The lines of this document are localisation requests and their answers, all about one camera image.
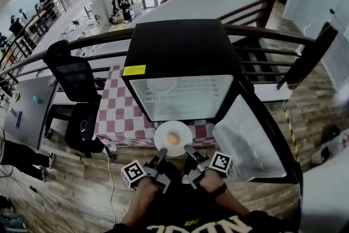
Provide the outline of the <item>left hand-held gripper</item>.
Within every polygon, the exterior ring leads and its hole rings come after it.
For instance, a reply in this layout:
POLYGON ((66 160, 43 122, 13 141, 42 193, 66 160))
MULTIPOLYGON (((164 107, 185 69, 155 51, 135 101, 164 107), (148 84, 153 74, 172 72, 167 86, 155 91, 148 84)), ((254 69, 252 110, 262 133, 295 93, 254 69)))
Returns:
POLYGON ((171 180, 166 174, 160 172, 160 168, 165 162, 167 155, 167 149, 160 149, 157 154, 149 163, 141 165, 138 160, 135 160, 128 165, 121 168, 121 175, 124 183, 128 188, 136 189, 139 181, 144 178, 150 178, 156 187, 158 187, 162 193, 166 193, 171 180))

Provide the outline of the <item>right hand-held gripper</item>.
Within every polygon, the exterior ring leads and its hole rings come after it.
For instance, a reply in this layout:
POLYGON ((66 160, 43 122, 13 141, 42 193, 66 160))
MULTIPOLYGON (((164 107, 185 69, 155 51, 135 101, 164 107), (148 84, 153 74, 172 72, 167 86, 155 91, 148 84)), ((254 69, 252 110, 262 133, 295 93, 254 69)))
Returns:
POLYGON ((186 180, 194 189, 199 187, 207 170, 216 171, 221 178, 229 176, 233 165, 231 156, 216 151, 210 158, 204 156, 191 145, 185 145, 184 150, 188 155, 184 164, 184 173, 186 180))

